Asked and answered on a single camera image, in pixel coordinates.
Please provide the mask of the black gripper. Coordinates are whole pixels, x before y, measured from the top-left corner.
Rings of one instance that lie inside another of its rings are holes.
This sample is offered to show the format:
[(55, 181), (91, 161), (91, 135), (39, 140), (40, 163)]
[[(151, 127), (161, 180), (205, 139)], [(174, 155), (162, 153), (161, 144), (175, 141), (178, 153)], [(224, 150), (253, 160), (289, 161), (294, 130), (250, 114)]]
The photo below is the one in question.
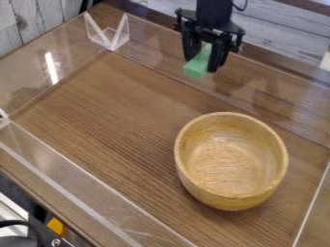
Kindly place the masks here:
[(175, 10), (175, 30), (182, 34), (185, 59), (190, 61), (202, 49), (202, 41), (213, 43), (207, 71), (215, 72), (238, 52), (246, 31), (232, 20), (233, 10), (244, 11), (234, 0), (197, 0), (197, 9)]

